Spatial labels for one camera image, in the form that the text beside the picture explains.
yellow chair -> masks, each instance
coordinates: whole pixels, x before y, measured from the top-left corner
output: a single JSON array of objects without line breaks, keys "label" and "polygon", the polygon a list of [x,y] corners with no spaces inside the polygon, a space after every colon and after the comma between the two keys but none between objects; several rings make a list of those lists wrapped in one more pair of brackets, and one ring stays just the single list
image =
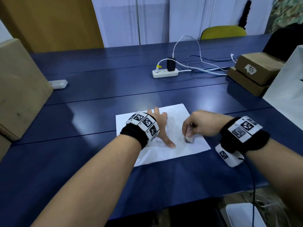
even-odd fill
[{"label": "yellow chair", "polygon": [[214,26],[205,29],[201,34],[201,40],[215,39],[215,38],[230,38],[246,36],[246,32],[243,28],[237,25],[222,25]]}]

table surface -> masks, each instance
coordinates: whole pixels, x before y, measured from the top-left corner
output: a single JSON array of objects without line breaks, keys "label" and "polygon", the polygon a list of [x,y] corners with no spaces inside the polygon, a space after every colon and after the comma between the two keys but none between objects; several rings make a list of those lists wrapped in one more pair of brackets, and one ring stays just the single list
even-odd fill
[{"label": "table surface", "polygon": [[[230,53],[260,52],[269,37],[201,41],[201,53],[222,60]],[[303,131],[229,77],[183,72],[154,79],[152,70],[159,60],[171,56],[174,44],[32,55],[48,80],[66,79],[68,85],[53,92],[0,162],[0,226],[29,226],[68,179],[115,138],[116,114],[183,103],[189,113],[203,109],[248,115],[274,139],[303,155],[299,143]],[[194,41],[176,47],[175,57],[182,63],[193,54],[199,54]],[[233,65],[232,61],[211,63]],[[191,57],[189,64],[201,66],[198,57]],[[110,218],[252,189],[247,166],[230,168],[214,151],[220,137],[206,140],[210,151],[135,167]],[[253,171],[257,187],[268,185],[256,168]]]}]

brown cardboard box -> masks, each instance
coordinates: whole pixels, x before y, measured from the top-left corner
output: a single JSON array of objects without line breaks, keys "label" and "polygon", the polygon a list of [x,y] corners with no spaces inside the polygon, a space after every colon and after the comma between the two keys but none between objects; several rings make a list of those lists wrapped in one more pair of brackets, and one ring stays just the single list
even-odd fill
[{"label": "brown cardboard box", "polygon": [[6,152],[9,150],[11,142],[7,140],[4,136],[0,135],[0,161],[5,156]]},{"label": "brown cardboard box", "polygon": [[249,53],[238,58],[235,68],[260,85],[270,85],[283,66],[284,61],[266,53]]},{"label": "brown cardboard box", "polygon": [[237,71],[235,67],[231,67],[227,72],[227,75],[244,87],[247,91],[249,91],[254,96],[262,96],[266,92],[269,86],[260,86],[253,80],[249,79],[243,73]]},{"label": "brown cardboard box", "polygon": [[0,44],[0,132],[22,137],[53,88],[18,39]]}]

power strip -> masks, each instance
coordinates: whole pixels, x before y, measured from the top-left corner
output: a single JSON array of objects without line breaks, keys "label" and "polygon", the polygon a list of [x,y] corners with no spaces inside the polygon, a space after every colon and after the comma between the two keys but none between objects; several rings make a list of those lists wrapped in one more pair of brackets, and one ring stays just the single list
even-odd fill
[{"label": "power strip", "polygon": [[152,76],[154,78],[161,78],[161,77],[177,76],[178,73],[179,73],[179,70],[176,68],[172,72],[169,72],[167,69],[159,69],[158,72],[156,72],[156,70],[153,70]]}]

hand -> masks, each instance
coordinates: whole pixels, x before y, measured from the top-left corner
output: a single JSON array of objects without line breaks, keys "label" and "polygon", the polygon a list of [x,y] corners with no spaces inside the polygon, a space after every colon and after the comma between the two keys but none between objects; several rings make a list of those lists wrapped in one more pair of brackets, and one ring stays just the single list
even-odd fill
[{"label": "hand", "polygon": [[166,126],[166,123],[167,123],[167,113],[163,112],[162,115],[161,115],[160,112],[159,112],[159,108],[155,107],[154,108],[154,113],[151,110],[148,110],[147,114],[152,115],[157,121],[157,124],[159,126],[159,131],[160,131],[159,134],[158,134],[158,137],[161,138],[162,141],[168,147],[175,148],[176,145],[169,139],[169,137],[167,136],[166,131],[165,131],[165,126]]},{"label": "hand", "polygon": [[[228,115],[203,110],[195,111],[184,121],[182,132],[187,137],[192,137],[194,134],[214,136],[232,119],[233,117]],[[187,127],[192,123],[197,127],[186,133]]]}]

